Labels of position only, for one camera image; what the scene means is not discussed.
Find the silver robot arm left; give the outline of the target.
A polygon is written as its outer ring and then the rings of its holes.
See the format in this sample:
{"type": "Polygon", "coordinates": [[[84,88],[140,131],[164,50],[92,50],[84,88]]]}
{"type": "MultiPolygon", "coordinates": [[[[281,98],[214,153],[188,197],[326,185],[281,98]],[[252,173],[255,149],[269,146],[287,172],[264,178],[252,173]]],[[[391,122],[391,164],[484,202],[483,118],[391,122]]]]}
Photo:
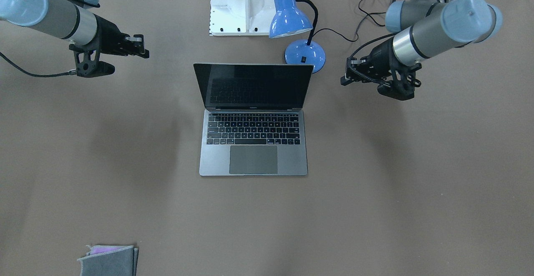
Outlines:
{"type": "Polygon", "coordinates": [[[422,61],[451,49],[492,38],[504,17],[485,0],[394,1],[385,16],[387,35],[361,58],[347,58],[343,86],[355,82],[377,84],[380,93],[403,98],[421,82],[416,72],[422,61]]]}

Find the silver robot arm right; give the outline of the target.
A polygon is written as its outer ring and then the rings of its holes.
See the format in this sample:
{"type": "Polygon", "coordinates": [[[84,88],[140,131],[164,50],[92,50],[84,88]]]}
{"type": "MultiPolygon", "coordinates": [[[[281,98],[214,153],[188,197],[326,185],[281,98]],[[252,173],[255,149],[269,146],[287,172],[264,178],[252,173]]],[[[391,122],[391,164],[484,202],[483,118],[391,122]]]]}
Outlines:
{"type": "Polygon", "coordinates": [[[143,35],[130,36],[91,12],[99,0],[0,0],[3,21],[70,42],[80,53],[149,57],[143,35]]]}

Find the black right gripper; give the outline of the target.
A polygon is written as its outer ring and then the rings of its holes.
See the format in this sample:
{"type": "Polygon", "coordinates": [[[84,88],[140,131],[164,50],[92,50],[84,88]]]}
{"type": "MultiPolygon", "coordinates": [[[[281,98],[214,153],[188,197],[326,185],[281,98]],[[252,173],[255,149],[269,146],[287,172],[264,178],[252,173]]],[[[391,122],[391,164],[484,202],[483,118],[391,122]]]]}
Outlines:
{"type": "Polygon", "coordinates": [[[129,34],[120,32],[119,28],[98,15],[95,15],[97,21],[97,32],[92,43],[90,53],[94,53],[99,48],[99,52],[107,55],[117,56],[139,56],[149,58],[149,50],[145,48],[144,36],[142,34],[129,34]]]}

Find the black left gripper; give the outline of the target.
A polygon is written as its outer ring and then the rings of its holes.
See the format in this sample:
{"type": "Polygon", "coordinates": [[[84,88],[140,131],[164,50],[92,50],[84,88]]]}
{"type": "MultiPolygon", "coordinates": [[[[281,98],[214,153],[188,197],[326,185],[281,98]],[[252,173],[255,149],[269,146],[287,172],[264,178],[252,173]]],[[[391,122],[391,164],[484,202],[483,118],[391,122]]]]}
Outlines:
{"type": "Polygon", "coordinates": [[[353,70],[353,59],[347,58],[345,63],[345,75],[340,78],[340,84],[347,86],[355,82],[378,83],[383,77],[392,76],[394,82],[402,83],[403,75],[398,73],[402,69],[402,63],[395,55],[393,48],[393,38],[382,42],[376,46],[371,53],[361,58],[364,62],[355,65],[353,70]]]}

